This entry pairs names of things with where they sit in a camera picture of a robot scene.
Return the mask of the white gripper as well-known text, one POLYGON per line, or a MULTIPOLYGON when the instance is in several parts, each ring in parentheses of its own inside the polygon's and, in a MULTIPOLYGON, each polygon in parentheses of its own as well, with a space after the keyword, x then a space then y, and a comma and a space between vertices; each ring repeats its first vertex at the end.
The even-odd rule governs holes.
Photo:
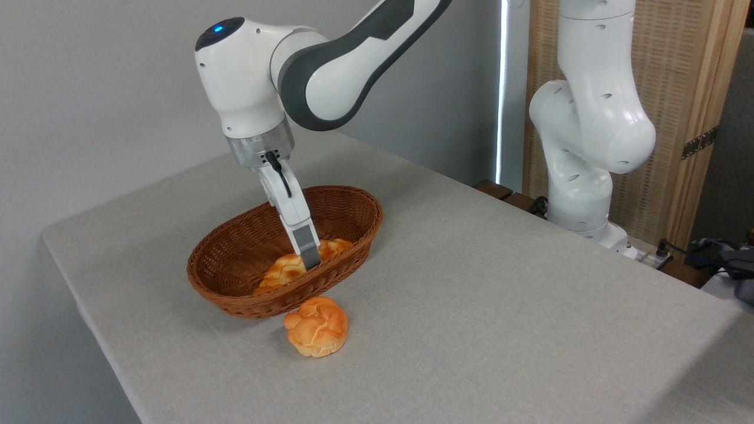
POLYGON ((267 198, 276 207, 283 225, 290 229, 291 244, 305 269, 313 269, 321 263, 320 239, 296 176, 286 160, 279 162, 281 172, 275 171, 271 164, 256 167, 253 171, 259 175, 267 198))

